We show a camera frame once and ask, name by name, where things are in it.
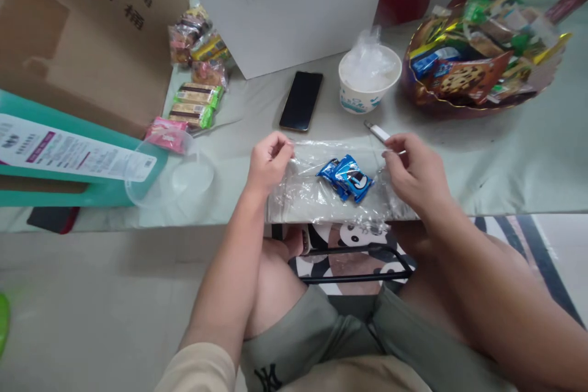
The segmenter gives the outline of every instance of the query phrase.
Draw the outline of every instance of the black smartphone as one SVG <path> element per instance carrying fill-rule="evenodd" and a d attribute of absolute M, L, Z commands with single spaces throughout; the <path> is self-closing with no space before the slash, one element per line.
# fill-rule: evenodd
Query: black smartphone
<path fill-rule="evenodd" d="M 322 82 L 322 73 L 296 73 L 280 119 L 281 128 L 300 132 L 308 130 Z"/>

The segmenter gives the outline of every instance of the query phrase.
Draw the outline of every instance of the floor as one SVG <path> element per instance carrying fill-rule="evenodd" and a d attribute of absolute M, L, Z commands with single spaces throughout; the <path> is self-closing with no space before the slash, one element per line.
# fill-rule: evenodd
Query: floor
<path fill-rule="evenodd" d="M 587 220 L 537 216 L 585 322 Z M 0 390 L 153 390 L 223 231 L 0 235 L 0 289 L 13 314 Z"/>

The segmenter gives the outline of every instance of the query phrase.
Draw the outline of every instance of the basket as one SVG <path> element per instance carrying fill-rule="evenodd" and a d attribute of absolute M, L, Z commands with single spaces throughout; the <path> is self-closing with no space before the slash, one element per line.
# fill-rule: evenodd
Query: basket
<path fill-rule="evenodd" d="M 531 98 L 539 95 L 539 93 L 543 92 L 551 84 L 565 50 L 565 47 L 563 47 L 547 61 L 536 66 L 531 72 L 528 83 L 538 92 L 515 95 L 505 99 L 500 104 L 486 101 L 480 106 L 456 105 L 439 98 L 433 92 L 429 92 L 426 86 L 417 80 L 410 65 L 409 54 L 414 49 L 422 46 L 423 34 L 427 23 L 428 21 L 423 22 L 410 39 L 409 47 L 406 49 L 402 62 L 401 86 L 404 90 L 403 95 L 407 100 L 416 105 L 421 111 L 439 119 L 481 118 L 482 116 L 496 115 L 527 102 Z"/>

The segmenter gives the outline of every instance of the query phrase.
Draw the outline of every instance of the clear plastic container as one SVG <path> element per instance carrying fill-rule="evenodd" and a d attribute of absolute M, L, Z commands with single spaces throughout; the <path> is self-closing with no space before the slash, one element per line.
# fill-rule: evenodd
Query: clear plastic container
<path fill-rule="evenodd" d="M 197 142 L 186 132 L 175 128 L 158 131 L 146 138 L 136 149 L 138 153 L 153 151 L 153 148 L 163 147 L 154 145 L 161 136 L 169 136 L 173 139 L 180 139 L 184 154 L 170 151 L 167 164 L 157 179 L 150 182 L 133 182 L 127 176 L 134 176 L 140 162 L 131 156 L 125 169 L 124 188 L 129 199 L 137 206 L 143 208 L 162 208 L 179 199 L 189 192 L 191 197 L 197 196 L 206 191 L 214 178 L 214 167 L 210 159 L 198 147 Z"/>

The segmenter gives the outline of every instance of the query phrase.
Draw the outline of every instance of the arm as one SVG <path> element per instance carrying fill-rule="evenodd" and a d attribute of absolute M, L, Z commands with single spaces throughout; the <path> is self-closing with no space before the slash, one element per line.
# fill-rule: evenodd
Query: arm
<path fill-rule="evenodd" d="M 198 342 L 214 343 L 227 351 L 235 368 L 239 365 L 257 286 L 265 201 L 292 155 L 292 145 L 279 132 L 255 146 L 247 184 L 202 280 L 180 349 Z"/>
<path fill-rule="evenodd" d="M 423 220 L 439 268 L 484 349 L 516 376 L 563 390 L 588 384 L 588 334 L 530 272 L 496 247 L 451 199 L 441 158 L 416 135 L 391 137 L 393 187 Z"/>

